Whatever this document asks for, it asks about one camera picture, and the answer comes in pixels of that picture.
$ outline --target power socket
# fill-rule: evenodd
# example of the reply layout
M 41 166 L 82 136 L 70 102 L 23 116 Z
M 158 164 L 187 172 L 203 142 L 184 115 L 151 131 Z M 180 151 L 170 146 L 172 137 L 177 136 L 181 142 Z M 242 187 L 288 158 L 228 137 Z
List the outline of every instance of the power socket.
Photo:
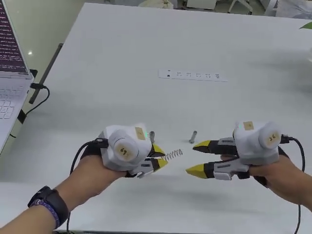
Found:
M 158 77 L 164 79 L 188 79 L 188 80 L 199 80 L 199 81 L 221 81 L 227 82 L 226 79 L 221 77 L 218 73 L 208 72 L 191 72 L 191 71 L 179 71 L 171 69 L 159 69 Z

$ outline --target hand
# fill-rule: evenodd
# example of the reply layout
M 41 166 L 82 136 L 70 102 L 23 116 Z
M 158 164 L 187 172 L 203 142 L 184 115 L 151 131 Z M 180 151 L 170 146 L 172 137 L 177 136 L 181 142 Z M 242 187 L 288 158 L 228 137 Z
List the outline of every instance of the hand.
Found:
M 232 158 L 221 156 L 222 160 Z M 253 166 L 251 176 L 263 176 L 276 195 L 295 204 L 309 208 L 312 196 L 312 177 L 297 168 L 289 158 L 280 155 L 279 161 L 266 166 Z
M 71 211 L 125 175 L 126 172 L 115 172 L 105 168 L 100 156 L 86 156 L 56 190 Z

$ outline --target laptop keyboard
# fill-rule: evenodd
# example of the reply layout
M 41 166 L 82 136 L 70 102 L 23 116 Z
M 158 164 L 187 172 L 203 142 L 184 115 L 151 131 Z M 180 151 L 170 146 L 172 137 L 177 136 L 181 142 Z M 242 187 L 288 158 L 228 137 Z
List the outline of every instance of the laptop keyboard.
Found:
M 0 119 L 10 119 L 23 86 L 0 86 Z

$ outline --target green plant leaf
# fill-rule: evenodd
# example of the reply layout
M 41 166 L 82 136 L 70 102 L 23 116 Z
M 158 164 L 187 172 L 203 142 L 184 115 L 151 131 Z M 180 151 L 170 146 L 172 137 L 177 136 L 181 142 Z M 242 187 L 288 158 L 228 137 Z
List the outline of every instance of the green plant leaf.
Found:
M 301 28 L 312 29 L 312 22 L 307 23 L 306 25 L 303 25 Z

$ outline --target metal screw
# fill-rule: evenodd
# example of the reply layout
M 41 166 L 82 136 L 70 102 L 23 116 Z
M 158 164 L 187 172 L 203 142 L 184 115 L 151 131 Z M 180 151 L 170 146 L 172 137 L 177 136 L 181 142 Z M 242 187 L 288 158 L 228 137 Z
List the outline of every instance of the metal screw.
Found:
M 197 135 L 197 131 L 194 131 L 191 139 L 189 140 L 189 143 L 194 144 L 196 135 Z
M 150 140 L 151 140 L 152 144 L 155 142 L 155 132 L 154 131 L 150 131 Z

